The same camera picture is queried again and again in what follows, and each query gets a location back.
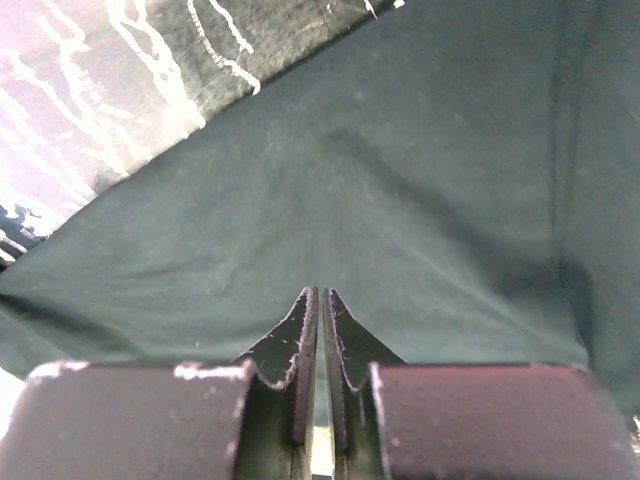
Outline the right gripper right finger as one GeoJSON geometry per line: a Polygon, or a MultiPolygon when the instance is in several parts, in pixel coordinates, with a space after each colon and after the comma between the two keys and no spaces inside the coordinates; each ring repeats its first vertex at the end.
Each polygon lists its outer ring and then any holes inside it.
{"type": "Polygon", "coordinates": [[[325,361],[336,479],[383,479],[370,365],[406,361],[361,325],[333,288],[323,292],[325,361]]]}

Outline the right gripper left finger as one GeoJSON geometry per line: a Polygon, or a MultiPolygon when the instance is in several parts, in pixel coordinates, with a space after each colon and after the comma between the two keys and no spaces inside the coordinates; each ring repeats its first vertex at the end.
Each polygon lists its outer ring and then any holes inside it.
{"type": "Polygon", "coordinates": [[[305,287],[289,312],[239,358],[254,376],[245,398],[236,479],[310,479],[319,293],[305,287]]]}

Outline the black t shirt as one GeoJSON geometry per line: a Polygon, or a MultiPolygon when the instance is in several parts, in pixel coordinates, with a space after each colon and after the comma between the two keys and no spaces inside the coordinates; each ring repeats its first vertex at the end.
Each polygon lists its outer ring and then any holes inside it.
{"type": "Polygon", "coordinates": [[[1,276],[1,366],[225,359],[332,287],[420,363],[587,363],[639,410],[639,5],[411,1],[1,276]]]}

